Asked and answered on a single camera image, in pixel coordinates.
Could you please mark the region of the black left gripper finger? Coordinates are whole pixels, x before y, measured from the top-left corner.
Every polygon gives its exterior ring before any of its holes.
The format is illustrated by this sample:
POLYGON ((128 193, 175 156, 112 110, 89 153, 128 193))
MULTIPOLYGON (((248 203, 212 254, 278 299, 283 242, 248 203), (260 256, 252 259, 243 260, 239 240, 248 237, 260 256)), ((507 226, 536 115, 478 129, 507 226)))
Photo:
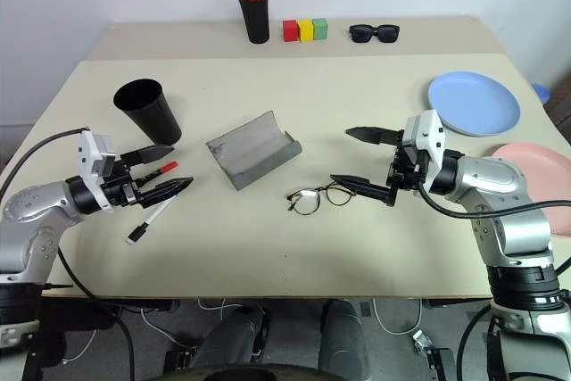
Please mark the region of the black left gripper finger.
POLYGON ((149 208, 177 196, 194 182, 194 177, 174 178, 141 194, 141 206, 149 208))
POLYGON ((150 145, 120 155, 120 158, 128 166, 137 166, 158 161, 174 151, 171 145, 150 145))

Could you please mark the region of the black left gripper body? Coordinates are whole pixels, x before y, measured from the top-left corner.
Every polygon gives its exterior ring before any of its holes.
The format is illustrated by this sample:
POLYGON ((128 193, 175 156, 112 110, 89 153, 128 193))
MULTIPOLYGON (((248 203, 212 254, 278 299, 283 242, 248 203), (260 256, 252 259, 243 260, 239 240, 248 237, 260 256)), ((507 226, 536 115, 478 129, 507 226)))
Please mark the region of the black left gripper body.
POLYGON ((111 204, 113 207, 138 203, 139 191, 130 170, 130 166, 122 159, 113 165, 111 174, 111 204))

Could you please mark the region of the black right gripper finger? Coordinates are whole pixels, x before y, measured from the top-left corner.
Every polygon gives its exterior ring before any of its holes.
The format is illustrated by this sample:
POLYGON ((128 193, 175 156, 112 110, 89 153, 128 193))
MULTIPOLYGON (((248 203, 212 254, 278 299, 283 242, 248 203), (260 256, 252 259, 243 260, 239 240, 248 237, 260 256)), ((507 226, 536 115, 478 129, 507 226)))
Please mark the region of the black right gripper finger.
POLYGON ((331 175, 330 178, 356 195, 378 200, 389 207, 395 204, 396 188, 375 185, 366 178, 351 175, 331 175))
POLYGON ((403 130, 379 127, 354 127, 345 130, 346 135, 373 145, 400 145, 403 133, 403 130))

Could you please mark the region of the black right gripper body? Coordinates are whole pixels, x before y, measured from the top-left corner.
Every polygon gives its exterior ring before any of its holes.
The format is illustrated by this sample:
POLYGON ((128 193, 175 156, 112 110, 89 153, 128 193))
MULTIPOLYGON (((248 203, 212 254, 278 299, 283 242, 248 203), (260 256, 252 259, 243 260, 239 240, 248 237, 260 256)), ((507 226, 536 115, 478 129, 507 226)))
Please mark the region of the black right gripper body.
POLYGON ((407 147, 397 145, 393 160, 389 167, 386 185, 391 195, 399 190, 416 190, 418 183, 424 184, 428 173, 430 156, 428 151, 413 152, 413 156, 406 152, 407 147))

